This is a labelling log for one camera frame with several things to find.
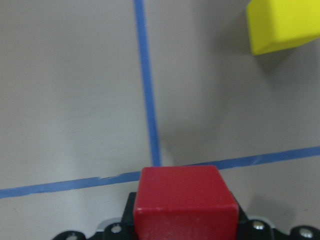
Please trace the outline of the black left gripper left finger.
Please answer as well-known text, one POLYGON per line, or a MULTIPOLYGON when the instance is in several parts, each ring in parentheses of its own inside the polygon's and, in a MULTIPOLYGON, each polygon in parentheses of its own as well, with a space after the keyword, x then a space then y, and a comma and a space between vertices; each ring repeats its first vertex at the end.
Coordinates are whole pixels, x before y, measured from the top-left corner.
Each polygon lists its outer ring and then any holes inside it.
POLYGON ((112 218, 102 221, 96 232, 86 237, 83 232, 67 230, 59 233, 53 240, 136 240, 134 228, 133 209, 136 200, 136 192, 130 192, 126 205, 120 218, 112 218))

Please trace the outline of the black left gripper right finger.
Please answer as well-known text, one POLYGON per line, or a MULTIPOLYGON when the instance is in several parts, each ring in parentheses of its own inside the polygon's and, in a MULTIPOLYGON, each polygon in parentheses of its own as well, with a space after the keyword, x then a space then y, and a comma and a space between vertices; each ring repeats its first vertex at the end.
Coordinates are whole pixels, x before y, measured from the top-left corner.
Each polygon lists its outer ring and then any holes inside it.
POLYGON ((289 233, 278 230, 262 218, 249 218, 238 204, 237 240, 319 240, 320 230, 309 225, 293 227, 289 233))

